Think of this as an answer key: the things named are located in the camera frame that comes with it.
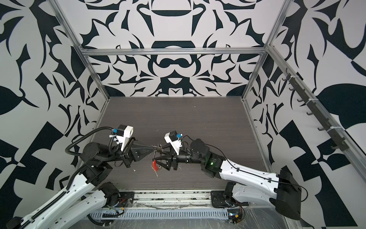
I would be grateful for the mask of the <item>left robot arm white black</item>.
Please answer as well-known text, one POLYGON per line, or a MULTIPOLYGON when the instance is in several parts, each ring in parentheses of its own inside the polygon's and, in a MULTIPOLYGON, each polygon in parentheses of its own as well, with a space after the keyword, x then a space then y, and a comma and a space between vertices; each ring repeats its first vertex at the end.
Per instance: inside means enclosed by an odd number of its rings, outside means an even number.
POLYGON ((121 161, 127 168, 155 151, 155 147, 139 144, 133 127, 99 127, 72 142, 65 149, 69 155, 79 157, 83 165, 69 178, 68 184, 46 203, 24 217, 14 217, 7 229, 67 229, 79 220, 104 206, 114 209, 119 204, 120 192, 111 182, 105 182, 112 171, 110 162, 121 161), (93 134, 108 130, 107 145, 88 143, 81 153, 72 148, 93 134))

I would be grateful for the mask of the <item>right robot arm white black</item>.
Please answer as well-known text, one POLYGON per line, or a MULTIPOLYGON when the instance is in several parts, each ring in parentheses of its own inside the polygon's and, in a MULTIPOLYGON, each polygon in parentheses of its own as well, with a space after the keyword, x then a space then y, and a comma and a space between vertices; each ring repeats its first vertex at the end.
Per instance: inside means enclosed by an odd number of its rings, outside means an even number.
POLYGON ((305 188, 289 171, 271 173, 248 168, 229 160, 223 153, 212 152, 210 148, 210 144, 199 138, 188 148, 181 139, 168 140, 165 146, 156 149, 159 156, 153 157, 153 168, 155 171, 161 168, 177 170, 179 163, 199 164, 207 176, 255 188, 278 213, 293 220, 301 219, 302 191, 305 188))

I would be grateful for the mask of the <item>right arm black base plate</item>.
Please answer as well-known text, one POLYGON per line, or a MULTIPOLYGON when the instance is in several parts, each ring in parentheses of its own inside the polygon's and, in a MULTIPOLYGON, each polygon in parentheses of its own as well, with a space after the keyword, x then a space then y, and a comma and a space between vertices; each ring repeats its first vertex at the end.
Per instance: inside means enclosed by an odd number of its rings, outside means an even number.
POLYGON ((234 204, 227 200, 224 196, 224 191, 213 190, 210 192, 211 195, 211 205, 214 208, 229 208, 234 204))

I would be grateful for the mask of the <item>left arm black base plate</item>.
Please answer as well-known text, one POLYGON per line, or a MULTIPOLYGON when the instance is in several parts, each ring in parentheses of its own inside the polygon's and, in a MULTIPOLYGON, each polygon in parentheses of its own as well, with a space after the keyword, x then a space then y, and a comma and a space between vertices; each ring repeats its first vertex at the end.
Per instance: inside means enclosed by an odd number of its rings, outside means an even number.
POLYGON ((133 191, 122 191, 119 192, 117 198, 116 208, 126 208, 134 203, 135 192, 133 191))

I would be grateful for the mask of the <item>red key tag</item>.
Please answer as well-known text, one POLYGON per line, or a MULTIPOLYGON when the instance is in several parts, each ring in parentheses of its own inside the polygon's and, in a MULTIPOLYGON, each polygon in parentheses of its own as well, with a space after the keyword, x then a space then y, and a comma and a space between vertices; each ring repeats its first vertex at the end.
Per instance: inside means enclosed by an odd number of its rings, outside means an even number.
POLYGON ((158 167, 156 160, 153 161, 152 166, 153 166, 153 169, 155 172, 159 171, 159 167, 158 167))

